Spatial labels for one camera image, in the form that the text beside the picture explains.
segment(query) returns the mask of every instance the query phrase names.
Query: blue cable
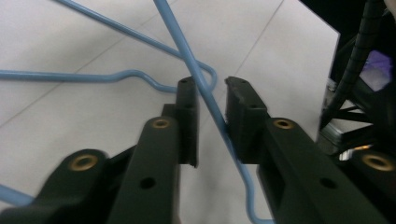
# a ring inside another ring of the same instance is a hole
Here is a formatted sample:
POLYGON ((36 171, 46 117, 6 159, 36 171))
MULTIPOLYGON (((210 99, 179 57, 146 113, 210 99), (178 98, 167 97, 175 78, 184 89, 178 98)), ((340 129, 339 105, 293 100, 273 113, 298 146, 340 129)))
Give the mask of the blue cable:
POLYGON ((176 87, 164 86, 152 77, 139 70, 125 70, 110 75, 68 74, 68 73, 42 73, 0 70, 0 78, 37 80, 37 81, 67 81, 67 82, 117 82, 127 77, 140 77, 158 91, 176 92, 176 87))
MULTIPOLYGON (((84 7, 78 3, 71 1, 71 0, 56 0, 56 1, 58 1, 59 3, 65 5, 67 7, 71 7, 76 11, 79 11, 82 14, 84 14, 96 21, 103 23, 112 29, 115 29, 119 32, 122 32, 128 36, 134 37, 134 38, 141 40, 143 42, 146 42, 147 44, 151 45, 152 47, 160 49, 160 50, 162 50, 170 55, 173 55, 179 59, 183 59, 182 55, 177 50, 172 49, 171 47, 166 46, 165 44, 163 44, 157 40, 154 40, 146 35, 140 34, 137 31, 135 31, 127 26, 124 26, 116 21, 113 21, 110 18, 105 17, 93 10, 90 10, 87 7, 84 7)), ((197 62, 202 69, 206 70, 206 72, 210 74, 210 76, 211 76, 210 90, 213 91, 217 85, 217 82, 218 82, 218 75, 217 75, 215 69, 213 69, 212 67, 210 67, 209 65, 207 65, 205 63, 201 63, 199 61, 197 61, 197 62)))
POLYGON ((181 29, 177 24, 177 20, 173 14, 171 8, 169 7, 166 0, 154 0, 154 3, 156 5, 156 7, 158 8, 158 10, 163 18, 163 21, 164 21, 166 27, 168 28, 169 33, 173 37, 178 50, 183 55, 185 63, 187 65, 187 67, 189 68, 189 71, 190 71, 193 79, 195 80, 198 90, 202 94, 204 101, 205 101, 205 103, 206 103, 218 129, 219 129, 221 137, 223 138, 223 140, 231 154, 231 157, 233 158, 233 162, 235 163, 235 165, 239 171, 239 174, 242 176, 242 179, 244 180, 245 188, 246 188, 246 192, 247 192, 247 215, 248 215, 250 221, 255 224, 274 223, 273 220, 259 219, 256 216, 256 213, 254 211, 254 185, 253 185, 253 181, 250 177, 250 174, 248 172, 248 168, 246 167, 245 164, 240 163, 239 160, 235 156, 235 152, 233 149, 233 143, 227 134, 226 122, 225 122, 223 116, 221 115, 219 106, 216 104, 215 98, 213 97, 211 91, 207 87, 205 78, 202 75, 202 72, 199 69, 197 62, 194 59, 194 56, 191 52, 189 44, 187 43, 183 33, 181 32, 181 29))
POLYGON ((10 203, 16 206, 24 206, 32 202, 33 197, 15 189, 0 185, 0 199, 3 202, 10 203))

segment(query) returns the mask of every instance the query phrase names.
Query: black cable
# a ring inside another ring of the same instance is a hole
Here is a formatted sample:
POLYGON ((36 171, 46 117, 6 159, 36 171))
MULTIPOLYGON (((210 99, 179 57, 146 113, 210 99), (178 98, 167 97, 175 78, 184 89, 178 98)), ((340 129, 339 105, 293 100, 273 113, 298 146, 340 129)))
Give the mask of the black cable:
POLYGON ((375 44, 384 9, 385 6, 382 0, 366 1, 355 46, 353 47, 346 70, 335 91, 334 97, 322 113, 320 129, 324 128, 335 117, 348 95, 352 92, 354 84, 359 78, 361 70, 375 44))

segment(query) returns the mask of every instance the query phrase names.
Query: brass ring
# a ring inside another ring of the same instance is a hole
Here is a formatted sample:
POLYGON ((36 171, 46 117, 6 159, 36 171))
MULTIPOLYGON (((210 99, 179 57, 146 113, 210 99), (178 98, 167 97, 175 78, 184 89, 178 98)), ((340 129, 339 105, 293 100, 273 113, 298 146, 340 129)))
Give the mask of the brass ring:
POLYGON ((96 156, 84 154, 70 161, 69 169, 72 171, 86 171, 96 165, 97 162, 98 158, 96 156))
POLYGON ((395 169, 391 161, 380 156, 364 155, 361 159, 366 163, 366 165, 379 171, 392 171, 395 169))
POLYGON ((286 119, 277 119, 274 121, 274 125, 281 129, 292 129, 294 124, 286 119))
POLYGON ((170 122, 167 119, 156 119, 152 123, 152 126, 154 128, 162 129, 162 128, 167 128, 169 124, 170 122))

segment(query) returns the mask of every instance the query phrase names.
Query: white surface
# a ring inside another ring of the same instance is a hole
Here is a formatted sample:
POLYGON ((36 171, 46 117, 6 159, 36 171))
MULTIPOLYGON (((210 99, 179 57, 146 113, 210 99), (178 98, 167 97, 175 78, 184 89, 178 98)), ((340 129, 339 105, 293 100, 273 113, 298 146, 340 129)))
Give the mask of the white surface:
MULTIPOLYGON (((174 46, 151 1, 80 3, 174 46)), ((214 94, 222 109, 223 79, 243 77, 272 116, 294 119, 316 137, 338 36, 333 29, 294 0, 172 3, 196 57, 219 73, 214 94)), ((0 69, 109 74, 134 68, 168 85, 189 75, 182 62, 53 1, 0 5, 0 69)), ((116 155, 175 100, 137 78, 112 84, 2 80, 0 97, 0 183, 33 195, 63 157, 83 148, 116 155)), ((200 166, 182 166, 181 220, 248 223, 241 178, 204 104, 200 119, 200 166)), ((259 215, 270 217, 257 192, 259 215)))

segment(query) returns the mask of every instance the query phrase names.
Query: floor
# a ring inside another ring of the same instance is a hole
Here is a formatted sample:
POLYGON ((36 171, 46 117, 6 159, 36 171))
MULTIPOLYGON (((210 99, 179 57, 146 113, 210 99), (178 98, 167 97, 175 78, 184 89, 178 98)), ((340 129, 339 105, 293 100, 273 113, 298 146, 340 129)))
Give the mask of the floor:
MULTIPOLYGON (((175 46, 153 2, 78 0, 175 46)), ((295 0, 169 1, 191 48, 223 79, 252 83, 273 117, 294 119, 316 139, 338 34, 295 0)), ((175 86, 184 63, 50 0, 0 0, 0 69, 78 74, 142 70, 175 86)), ((31 195, 59 162, 83 148, 114 156, 136 144, 146 120, 175 96, 138 78, 110 84, 0 81, 0 183, 31 195)), ((182 166, 182 223, 249 223, 245 191, 201 101, 200 166, 182 166)), ((255 167, 249 167, 255 173, 255 167)), ((270 218, 260 186, 257 213, 270 218)), ((0 209, 8 205, 0 203, 0 209)))

